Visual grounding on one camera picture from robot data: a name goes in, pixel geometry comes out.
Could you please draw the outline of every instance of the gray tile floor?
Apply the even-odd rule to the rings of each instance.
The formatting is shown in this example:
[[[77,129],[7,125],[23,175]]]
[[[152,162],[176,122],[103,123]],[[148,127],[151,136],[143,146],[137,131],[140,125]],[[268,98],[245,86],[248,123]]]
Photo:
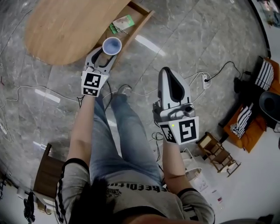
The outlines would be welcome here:
[[[232,60],[242,72],[252,70],[258,55],[267,54],[259,24],[246,1],[235,0],[235,4],[229,0],[138,2],[156,13],[111,71],[109,82],[113,91],[129,84],[139,94],[149,93],[157,88],[158,72],[164,66],[187,78],[199,71],[213,75]],[[0,1],[0,50],[14,30],[0,55],[0,75],[5,84],[0,85],[1,106],[6,98],[17,98],[21,85],[46,86],[72,99],[80,96],[84,59],[68,66],[51,66],[32,58],[25,49],[24,30],[29,14],[23,16],[35,4],[35,0]],[[218,123],[236,98],[233,91],[236,76],[238,72],[228,65],[195,102],[200,135],[209,131],[219,137]],[[202,92],[200,78],[193,82],[191,91],[193,99]],[[40,144],[52,143],[52,156],[65,160],[79,106],[60,96],[57,96],[60,103],[56,103],[35,93],[35,89],[23,87],[18,93],[19,100],[8,101],[3,108],[12,142],[0,133],[0,164],[2,170],[11,173],[16,184],[32,188],[44,152]],[[132,94],[129,99],[146,128],[153,150],[156,145],[151,134],[159,130],[151,112],[156,100],[156,91],[146,96]],[[110,107],[106,115],[119,149],[116,121]]]

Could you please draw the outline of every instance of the black and white striped cloth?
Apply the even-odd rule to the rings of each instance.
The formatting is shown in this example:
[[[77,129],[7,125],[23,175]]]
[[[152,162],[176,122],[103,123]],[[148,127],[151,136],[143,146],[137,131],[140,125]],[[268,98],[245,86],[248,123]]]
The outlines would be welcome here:
[[[242,135],[245,133],[245,127],[247,125],[247,121],[249,120],[251,114],[252,114],[252,107],[253,103],[248,107],[246,106],[243,108],[237,118],[237,123],[232,124],[230,127],[230,130],[237,135],[238,138],[241,138]]]
[[[273,81],[273,77],[274,72],[271,63],[263,60],[262,68],[259,71],[259,75],[255,81],[255,84],[267,91],[270,88],[270,85]]]

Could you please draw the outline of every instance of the white cup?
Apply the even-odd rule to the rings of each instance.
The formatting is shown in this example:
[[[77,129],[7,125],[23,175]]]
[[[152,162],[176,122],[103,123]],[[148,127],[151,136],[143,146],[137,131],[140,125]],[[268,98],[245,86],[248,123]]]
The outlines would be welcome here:
[[[102,44],[103,52],[108,55],[116,55],[122,49],[122,42],[119,38],[109,37]]]

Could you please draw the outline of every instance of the black-and-white patterned sleeve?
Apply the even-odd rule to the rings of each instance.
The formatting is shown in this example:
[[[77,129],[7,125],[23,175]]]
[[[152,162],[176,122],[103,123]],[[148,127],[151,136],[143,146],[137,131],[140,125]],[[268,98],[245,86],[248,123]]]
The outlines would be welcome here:
[[[69,222],[74,202],[80,198],[86,183],[90,183],[87,164],[81,159],[67,160],[56,190],[56,213],[60,223]]]
[[[213,224],[215,213],[205,198],[195,189],[187,188],[177,195],[183,204],[185,219]]]

